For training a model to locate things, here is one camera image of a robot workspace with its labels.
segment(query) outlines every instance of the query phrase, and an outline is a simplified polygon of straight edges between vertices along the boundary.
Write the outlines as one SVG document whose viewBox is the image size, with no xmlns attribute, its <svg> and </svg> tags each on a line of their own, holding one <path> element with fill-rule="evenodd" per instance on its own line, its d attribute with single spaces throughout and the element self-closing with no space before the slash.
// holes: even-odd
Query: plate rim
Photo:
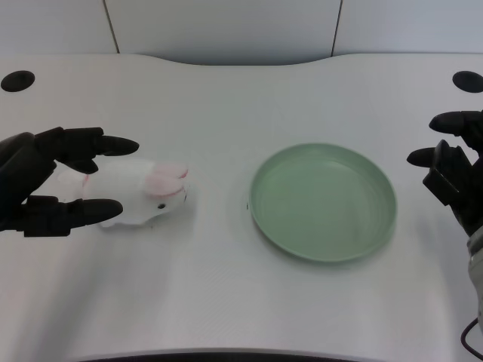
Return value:
<svg viewBox="0 0 483 362">
<path fill-rule="evenodd" d="M 314 258 L 314 257 L 311 257 L 311 256 L 307 256 L 307 255 L 304 255 L 302 253 L 298 253 L 297 251 L 293 251 L 293 250 L 291 250 L 288 247 L 285 247 L 283 245 L 280 245 L 280 243 L 276 242 L 274 240 L 274 238 L 269 235 L 268 232 L 266 232 L 265 230 L 263 230 L 263 227 L 260 224 L 260 221 L 258 220 L 257 216 L 255 215 L 254 207 L 253 207 L 253 205 L 254 205 L 254 201 L 253 201 L 253 197 L 254 197 L 253 196 L 253 193 L 254 192 L 253 192 L 253 190 L 254 190 L 255 181 L 257 180 L 257 177 L 260 174 L 260 172 L 263 169 L 263 167 L 268 162 L 270 162 L 273 158 L 275 158 L 276 156 L 278 156 L 280 153 L 286 152 L 286 151 L 288 151 L 290 149 L 299 148 L 299 147 L 302 147 L 302 146 L 329 146 L 329 147 L 333 147 L 335 149 L 342 149 L 344 151 L 349 151 L 349 152 L 352 152 L 352 153 L 356 154 L 359 157 L 362 157 L 367 162 L 369 162 L 370 164 L 372 164 L 379 172 L 381 172 L 381 174 L 384 176 L 384 179 L 387 181 L 387 183 L 389 185 L 389 189 L 391 191 L 391 196 L 392 196 L 392 199 L 394 201 L 394 216 L 393 216 L 393 218 L 391 220 L 391 223 L 390 223 L 388 229 L 384 233 L 383 237 L 380 238 L 380 241 L 378 243 L 374 244 L 372 247 L 364 250 L 363 252 L 357 253 L 355 255 L 351 255 L 351 256 L 347 256 L 347 257 L 343 257 L 343 258 L 337 258 L 337 259 L 320 259 L 320 258 Z M 376 251 L 377 249 L 381 248 L 383 245 L 387 244 L 391 240 L 391 238 L 392 238 L 392 236 L 394 234 L 394 231 L 395 231 L 395 224 L 396 224 L 396 220 L 397 220 L 397 216 L 398 216 L 398 199 L 396 197 L 396 193 L 395 193 L 395 190 L 394 190 L 394 186 L 392 185 L 391 180 L 386 175 L 386 173 L 379 166 L 377 166 L 377 164 L 375 164 L 371 159 L 365 157 L 363 154 L 361 154 L 361 153 L 359 153 L 357 151 L 354 151 L 353 149 L 348 149 L 346 147 L 342 147 L 342 146 L 339 146 L 339 145 L 334 145 L 333 143 L 314 143 L 314 142 L 311 142 L 311 143 L 298 143 L 296 145 L 292 145 L 292 146 L 289 146 L 289 147 L 285 147 L 283 149 L 280 149 L 279 151 L 277 151 L 273 155 L 269 156 L 257 168 L 257 171 L 255 171 L 255 174 L 254 174 L 254 176 L 253 176 L 253 178 L 251 180 L 251 184 L 250 184 L 250 194 L 248 196 L 248 205 L 250 206 L 251 217 L 254 219 L 255 223 L 257 224 L 257 227 L 261 230 L 261 232 L 263 233 L 263 235 L 265 235 L 270 240 L 271 243 L 273 243 L 275 246 L 279 247 L 280 249 L 284 250 L 285 252 L 287 252 L 287 253 L 289 253 L 291 255 L 297 256 L 297 257 L 299 257 L 301 259 L 311 260 L 313 262 L 327 262 L 327 263 L 330 263 L 330 262 L 347 262 L 347 261 L 350 261 L 350 260 L 362 258 L 364 256 L 367 256 L 367 255 L 373 253 L 374 251 Z"/>
</svg>

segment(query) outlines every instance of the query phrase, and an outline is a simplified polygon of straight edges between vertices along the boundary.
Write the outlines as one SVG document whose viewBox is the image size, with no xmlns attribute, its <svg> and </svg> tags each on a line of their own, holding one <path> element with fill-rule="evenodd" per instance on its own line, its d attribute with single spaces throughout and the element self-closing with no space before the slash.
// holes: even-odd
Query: wall seam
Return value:
<svg viewBox="0 0 483 362">
<path fill-rule="evenodd" d="M 112 35 L 112 40 L 114 41 L 115 51 L 117 51 L 117 53 L 119 54 L 118 41 L 115 38 L 114 28 L 112 27 L 112 21 L 111 21 L 110 15 L 109 15 L 109 10 L 107 10 L 106 0 L 103 0 L 103 4 L 104 4 L 104 11 L 106 12 L 107 21 L 109 23 L 109 28 L 111 29 L 111 35 Z"/>
<path fill-rule="evenodd" d="M 337 39 L 337 31 L 339 30 L 340 13 L 342 13 L 342 3 L 344 3 L 344 0 L 340 0 L 340 5 L 339 5 L 339 14 L 337 15 L 337 24 L 336 24 L 336 26 L 335 26 L 334 42 L 332 43 L 332 52 L 331 52 L 331 57 L 333 57 L 333 56 L 334 56 L 335 41 L 336 41 L 336 39 Z"/>
</svg>

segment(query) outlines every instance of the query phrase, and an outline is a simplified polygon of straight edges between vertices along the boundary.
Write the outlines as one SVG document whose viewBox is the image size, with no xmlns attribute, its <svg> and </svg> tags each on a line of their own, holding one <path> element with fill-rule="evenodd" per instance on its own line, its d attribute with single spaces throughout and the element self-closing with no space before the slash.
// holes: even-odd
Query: plush toy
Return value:
<svg viewBox="0 0 483 362">
<path fill-rule="evenodd" d="M 154 216 L 169 213 L 186 200 L 185 177 L 188 168 L 176 163 L 143 159 L 121 159 L 100 166 L 98 172 L 84 175 L 72 170 L 59 177 L 63 183 L 76 183 L 79 197 L 110 198 L 124 211 L 101 223 L 142 225 Z"/>
</svg>

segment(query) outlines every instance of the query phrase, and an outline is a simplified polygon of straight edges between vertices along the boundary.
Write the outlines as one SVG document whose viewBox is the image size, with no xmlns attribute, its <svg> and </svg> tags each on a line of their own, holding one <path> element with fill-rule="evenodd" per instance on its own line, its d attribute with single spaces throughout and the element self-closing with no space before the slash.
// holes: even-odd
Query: black grommet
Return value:
<svg viewBox="0 0 483 362">
<path fill-rule="evenodd" d="M 468 93 L 483 92 L 483 77 L 478 73 L 464 70 L 453 75 L 453 83 L 462 91 Z"/>
<path fill-rule="evenodd" d="M 2 79 L 0 86 L 7 92 L 20 92 L 30 87 L 35 80 L 35 76 L 28 70 L 19 70 L 10 73 Z"/>
</svg>

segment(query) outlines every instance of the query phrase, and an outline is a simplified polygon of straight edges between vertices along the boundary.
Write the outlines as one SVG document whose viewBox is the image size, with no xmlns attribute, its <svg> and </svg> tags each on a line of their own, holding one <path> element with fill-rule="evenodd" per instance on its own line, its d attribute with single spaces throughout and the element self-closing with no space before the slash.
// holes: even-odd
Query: white wall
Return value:
<svg viewBox="0 0 483 362">
<path fill-rule="evenodd" d="M 107 0 L 121 53 L 183 63 L 329 57 L 340 0 Z M 0 0 L 0 55 L 115 53 L 102 0 Z M 483 53 L 483 0 L 343 0 L 334 55 Z"/>
<path fill-rule="evenodd" d="M 114 53 L 102 0 L 0 0 L 0 54 Z"/>
<path fill-rule="evenodd" d="M 334 54 L 483 53 L 482 0 L 344 0 Z"/>
</svg>

